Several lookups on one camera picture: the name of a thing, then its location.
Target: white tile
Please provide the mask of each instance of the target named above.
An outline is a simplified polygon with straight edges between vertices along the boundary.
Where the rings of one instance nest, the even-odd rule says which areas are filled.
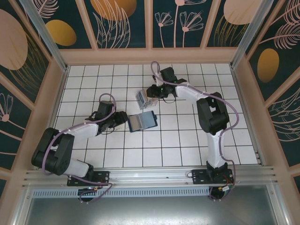
[[[216,68],[217,68],[217,73],[218,74],[231,74],[230,68],[229,68],[229,64],[216,64]]]
[[[94,168],[102,168],[104,160],[104,149],[87,149],[85,162],[94,166]]]
[[[111,93],[111,90],[110,88],[97,88],[96,89],[96,93],[95,93],[95,98],[94,98],[94,101],[99,101],[99,98],[100,98],[100,95],[102,94],[105,94],[105,93],[108,93],[110,94]],[[103,95],[101,97],[101,101],[110,101],[110,96],[109,95]]]
[[[199,146],[206,147],[207,144],[207,135],[203,130],[197,130]]]
[[[239,113],[239,123],[236,127],[233,129],[238,129],[238,128],[247,128],[247,123],[245,121],[245,117],[242,113]],[[233,125],[236,122],[236,115],[235,114],[229,114],[229,120],[230,124]]]
[[[159,115],[159,102],[156,105],[152,105],[146,109],[143,109],[143,112],[153,111],[155,115]]]
[[[143,147],[142,131],[125,132],[125,148],[139,149]]]
[[[234,138],[232,130],[227,130],[224,134],[224,146],[234,146]]]
[[[195,130],[180,130],[179,135],[181,147],[198,146],[197,132]]]
[[[218,75],[221,86],[234,86],[233,76],[231,74]]]
[[[179,130],[195,130],[195,118],[194,115],[178,115]]]
[[[95,91],[94,88],[89,89],[80,89],[78,102],[93,102],[95,98]]]
[[[73,126],[86,122],[86,120],[85,120],[86,118],[87,118],[87,116],[75,116]]]
[[[112,88],[112,96],[116,101],[126,101],[127,88]]]
[[[128,88],[127,89],[127,101],[136,101],[136,95],[141,88]]]
[[[209,94],[213,94],[215,92],[218,92],[223,96],[222,90],[221,90],[220,87],[206,87],[206,92],[209,93]]]
[[[151,85],[155,84],[155,81],[154,81],[152,76],[144,76],[143,79],[144,79],[143,80],[143,87],[144,88],[151,87]]]
[[[188,75],[176,75],[177,79],[185,79],[187,82],[189,82],[189,79],[188,79]]]
[[[162,166],[161,149],[143,149],[143,166]]]
[[[238,152],[236,151],[235,146],[225,146],[223,151],[223,156],[226,159],[231,159],[234,161],[234,164],[240,164]]]
[[[187,64],[187,72],[189,75],[202,74],[201,64],[200,63]]]
[[[180,148],[163,148],[163,166],[181,166]]]
[[[97,84],[96,76],[83,77],[81,88],[96,88],[96,84]]]
[[[84,66],[71,66],[68,76],[83,76]]]
[[[201,165],[199,148],[181,148],[182,165]]]
[[[172,101],[159,101],[160,114],[176,114],[176,103]]]
[[[55,124],[55,129],[64,130],[73,125],[74,117],[58,117]]]
[[[177,114],[194,114],[193,104],[186,100],[176,101]]]
[[[66,89],[80,88],[82,80],[83,80],[82,77],[68,77],[67,78]]]
[[[148,128],[146,131],[149,131],[149,130],[160,130],[160,116],[156,116],[157,117],[157,126],[156,127],[151,127],[151,128]]]
[[[200,123],[199,123],[198,114],[195,114],[195,121],[196,121],[196,129],[197,130],[202,130],[202,127],[200,126]]]
[[[142,167],[142,166],[143,166],[142,149],[124,150],[124,167]]]
[[[161,137],[160,131],[143,132],[143,148],[160,148]]]
[[[237,146],[241,164],[257,164],[253,146]]]
[[[106,135],[100,134],[88,139],[88,149],[104,149],[106,142]]]
[[[136,115],[142,113],[143,111],[140,110],[137,101],[130,101],[126,102],[126,113],[127,115]]]
[[[172,67],[172,64],[159,64],[159,66],[160,66],[160,70],[162,70],[162,69],[166,69],[168,67]]]
[[[65,89],[62,102],[77,102],[80,89]]]
[[[84,162],[84,157],[85,157],[85,150],[81,149],[81,150],[72,151],[71,159]]]
[[[143,75],[143,65],[129,65],[128,75]]]
[[[111,88],[112,87],[112,76],[100,76],[97,80],[97,88]]]
[[[186,64],[172,64],[175,75],[184,75],[188,74]]]
[[[177,115],[161,115],[162,130],[178,130]]]
[[[222,87],[224,99],[239,99],[235,87]]]
[[[205,86],[220,86],[218,75],[203,75]]]
[[[88,140],[81,141],[73,145],[73,149],[86,149]]]
[[[204,85],[203,75],[188,75],[189,83],[194,87],[202,87]]]
[[[240,105],[240,101],[238,99],[227,99],[226,102],[229,102],[238,113],[243,113],[242,106]],[[233,110],[226,104],[226,108],[228,113],[233,113]]]
[[[98,76],[99,66],[85,66],[83,76]]]
[[[201,154],[201,163],[202,165],[206,165],[206,161],[208,159],[208,147],[200,147]]]
[[[178,131],[162,131],[161,139],[163,147],[179,147]]]
[[[127,76],[128,75],[128,65],[114,65],[113,75],[114,76]]]
[[[75,116],[90,116],[93,110],[93,102],[78,102]]]
[[[143,75],[152,75],[150,64],[143,65]]]
[[[124,132],[112,132],[106,136],[106,149],[123,149]]]
[[[113,88],[126,88],[127,87],[127,76],[114,76],[112,79]]]
[[[129,88],[141,88],[143,87],[143,76],[129,76],[128,77]]]
[[[74,116],[77,102],[63,102],[60,105],[58,116]]]
[[[252,145],[247,129],[233,129],[232,132],[236,145]]]
[[[101,65],[99,68],[99,76],[112,76],[113,65]]]
[[[215,64],[201,64],[203,74],[217,74]]]
[[[122,167],[123,149],[106,149],[104,155],[104,167]]]

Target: cable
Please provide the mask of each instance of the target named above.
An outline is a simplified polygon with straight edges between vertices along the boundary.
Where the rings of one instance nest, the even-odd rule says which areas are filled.
[[[153,64],[156,64],[156,65],[157,65],[157,73],[155,73],[154,70],[153,70]],[[160,73],[160,66],[159,66],[159,63],[158,63],[157,61],[151,62],[151,71],[152,71],[153,75],[156,77],[156,79],[158,79],[159,81],[161,81],[161,82],[163,82],[163,83],[166,83],[166,84],[169,84],[169,85],[174,85],[174,86],[182,86],[182,87],[190,88],[190,89],[192,89],[192,90],[194,90],[194,91],[199,92],[199,93],[202,94],[202,95],[205,95],[205,96],[208,96],[208,97],[217,99],[217,100],[219,100],[219,101],[225,103],[226,105],[228,105],[228,106],[234,111],[234,113],[235,113],[235,115],[236,115],[236,122],[235,122],[235,124],[233,124],[231,127],[224,129],[224,130],[220,133],[218,145],[219,145],[219,153],[220,153],[220,157],[221,157],[224,161],[226,161],[226,162],[231,162],[232,165],[233,165],[233,176],[234,176],[234,178],[233,178],[233,185],[235,185],[235,178],[236,178],[235,164],[234,164],[234,161],[233,161],[232,159],[226,159],[226,158],[223,156],[223,153],[222,153],[222,136],[223,136],[223,134],[224,134],[226,131],[228,131],[228,130],[230,130],[230,129],[232,129],[232,128],[234,128],[234,127],[236,127],[236,126],[238,125],[238,123],[239,123],[239,121],[240,121],[240,117],[239,117],[239,114],[238,114],[238,112],[236,111],[236,109],[235,109],[229,102],[225,101],[224,99],[219,98],[219,97],[214,96],[214,95],[211,95],[211,94],[208,94],[208,93],[206,93],[206,92],[200,91],[200,90],[198,90],[197,88],[195,88],[195,87],[193,87],[193,86],[191,86],[191,85],[189,85],[189,84],[185,85],[185,84],[183,84],[183,83],[179,83],[179,84],[178,84],[178,83],[170,83],[170,82],[164,81],[163,79],[161,79],[161,78],[158,76],[158,74]]]

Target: leaf illustration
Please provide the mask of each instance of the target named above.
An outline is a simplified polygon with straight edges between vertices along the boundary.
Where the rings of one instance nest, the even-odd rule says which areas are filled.
[[[57,0],[33,0],[33,2],[38,14],[45,19],[51,18],[59,7]]]

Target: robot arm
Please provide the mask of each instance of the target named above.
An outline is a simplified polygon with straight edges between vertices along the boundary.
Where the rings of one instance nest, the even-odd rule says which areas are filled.
[[[101,101],[98,110],[86,120],[97,121],[105,118],[111,113],[113,103]],[[128,120],[127,114],[123,111],[115,112],[105,121],[100,123],[83,123],[73,129],[69,129],[62,134],[53,144],[46,159],[45,169],[56,175],[74,175],[84,177],[86,180],[92,180],[94,176],[93,166],[87,163],[71,159],[73,145],[80,143],[88,138],[95,137],[105,131],[107,128],[114,128],[125,123]],[[60,131],[54,128],[45,130],[33,156],[31,163],[37,167],[42,167],[46,149],[50,142]]]
[[[182,83],[185,86],[175,86],[169,84],[152,85],[147,89],[147,96],[150,98],[166,98],[169,94],[180,97],[191,102],[197,107],[200,126],[207,135],[208,140],[208,174],[211,177],[217,174],[222,168],[227,168],[227,163],[221,158],[219,153],[219,135],[226,129],[229,122],[229,116],[225,104],[214,98],[205,96],[193,89],[188,88],[190,84],[184,80],[177,80],[174,70],[169,67],[160,71],[160,76],[164,81],[170,83]],[[222,98],[218,92],[212,95]],[[224,139],[221,140],[222,149],[224,148]]]

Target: small box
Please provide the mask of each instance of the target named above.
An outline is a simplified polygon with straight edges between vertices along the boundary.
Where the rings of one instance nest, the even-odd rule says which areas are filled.
[[[135,98],[141,110],[152,106],[156,106],[156,104],[158,103],[158,98],[147,97],[146,89],[140,90],[136,94]]]

